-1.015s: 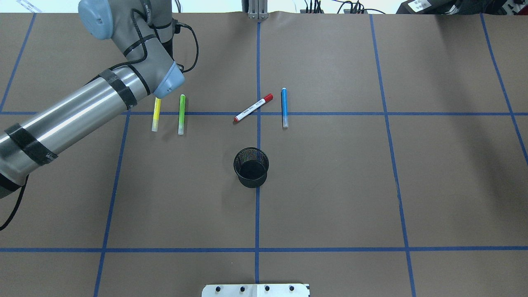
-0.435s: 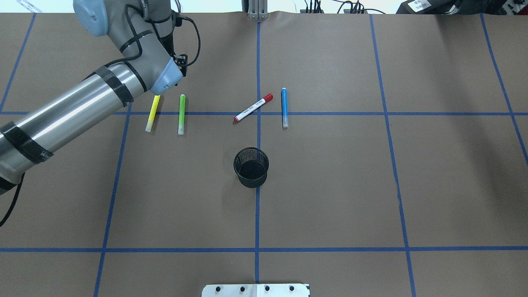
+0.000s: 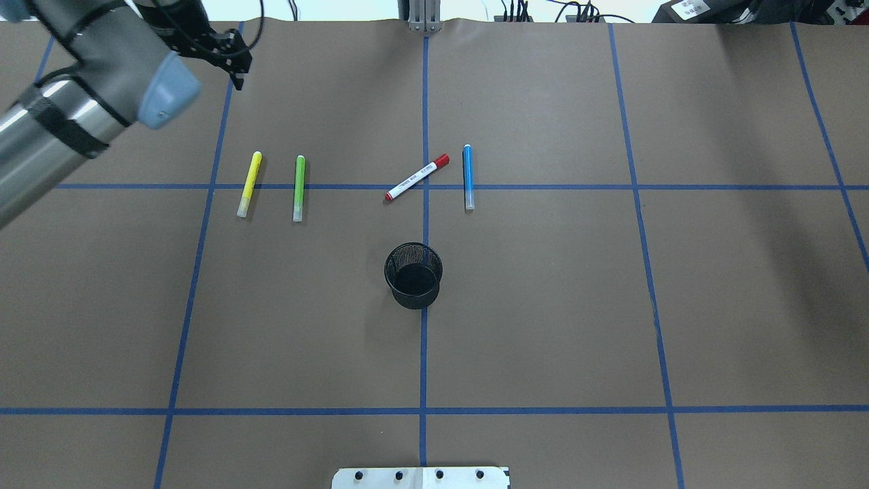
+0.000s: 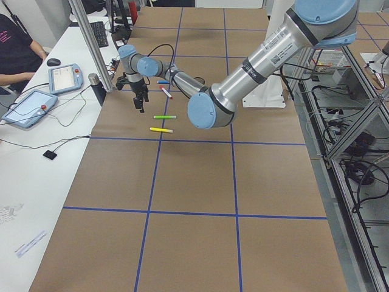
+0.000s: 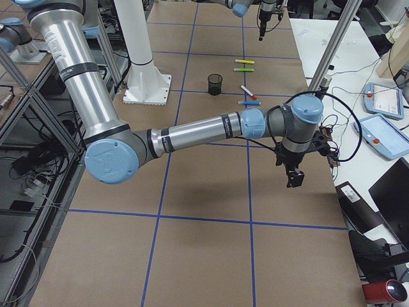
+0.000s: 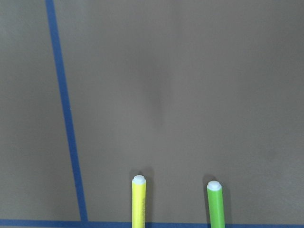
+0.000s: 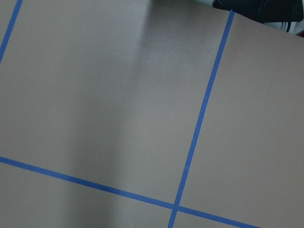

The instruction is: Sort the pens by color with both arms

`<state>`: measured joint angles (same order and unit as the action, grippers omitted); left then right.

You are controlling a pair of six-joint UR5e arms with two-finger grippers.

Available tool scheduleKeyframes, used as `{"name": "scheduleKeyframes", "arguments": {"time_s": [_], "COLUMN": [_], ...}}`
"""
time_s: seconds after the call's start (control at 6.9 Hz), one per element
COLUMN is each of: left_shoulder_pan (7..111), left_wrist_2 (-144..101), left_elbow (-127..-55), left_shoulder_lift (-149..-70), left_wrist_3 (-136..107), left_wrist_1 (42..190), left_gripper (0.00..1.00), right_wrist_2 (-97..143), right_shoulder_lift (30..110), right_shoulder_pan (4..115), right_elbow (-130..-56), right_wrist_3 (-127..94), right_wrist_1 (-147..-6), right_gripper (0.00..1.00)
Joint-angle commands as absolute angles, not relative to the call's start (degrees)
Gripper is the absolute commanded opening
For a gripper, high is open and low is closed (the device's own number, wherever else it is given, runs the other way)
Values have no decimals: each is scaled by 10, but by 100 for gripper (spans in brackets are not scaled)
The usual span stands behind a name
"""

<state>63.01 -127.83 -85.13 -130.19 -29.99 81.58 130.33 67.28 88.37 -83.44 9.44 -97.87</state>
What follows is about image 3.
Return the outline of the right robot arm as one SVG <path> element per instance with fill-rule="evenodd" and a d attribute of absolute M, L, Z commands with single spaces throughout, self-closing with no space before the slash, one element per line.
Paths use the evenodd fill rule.
<path fill-rule="evenodd" d="M 2 225 L 130 125 L 158 130 L 182 115 L 202 89 L 184 59 L 223 69 L 242 89 L 264 30 L 250 43 L 239 30 L 218 32 L 200 1 L 3 1 L 2 16 L 37 19 L 74 59 L 38 77 L 2 117 Z"/>

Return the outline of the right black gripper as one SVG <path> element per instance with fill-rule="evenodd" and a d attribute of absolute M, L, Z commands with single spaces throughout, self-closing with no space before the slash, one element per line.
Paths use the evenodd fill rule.
<path fill-rule="evenodd" d="M 239 30 L 214 31 L 201 1 L 140 1 L 139 13 L 171 50 L 222 69 L 241 92 L 253 56 Z"/>

